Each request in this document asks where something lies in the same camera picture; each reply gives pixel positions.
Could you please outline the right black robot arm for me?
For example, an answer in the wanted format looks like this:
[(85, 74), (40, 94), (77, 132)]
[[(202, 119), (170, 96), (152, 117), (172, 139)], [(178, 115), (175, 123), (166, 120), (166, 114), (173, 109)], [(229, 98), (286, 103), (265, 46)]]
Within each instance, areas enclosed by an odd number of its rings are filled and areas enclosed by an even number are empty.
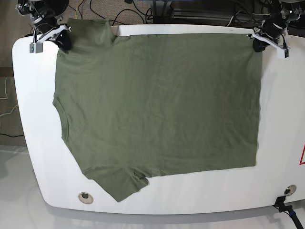
[(71, 49), (70, 26), (62, 21), (62, 13), (69, 5), (68, 0), (20, 0), (16, 10), (22, 16), (29, 16), (33, 25), (33, 42), (30, 53), (43, 52), (43, 43), (50, 41), (59, 49)]

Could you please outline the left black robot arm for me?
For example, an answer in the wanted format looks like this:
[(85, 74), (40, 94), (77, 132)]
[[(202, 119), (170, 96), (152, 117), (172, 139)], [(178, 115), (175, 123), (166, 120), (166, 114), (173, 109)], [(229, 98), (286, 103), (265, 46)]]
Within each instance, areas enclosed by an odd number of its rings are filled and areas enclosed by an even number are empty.
[(273, 0), (268, 15), (248, 35), (253, 40), (253, 50), (263, 52), (266, 47), (272, 46), (278, 57), (289, 57), (290, 48), (286, 39), (289, 23), (299, 20), (304, 13), (303, 0)]

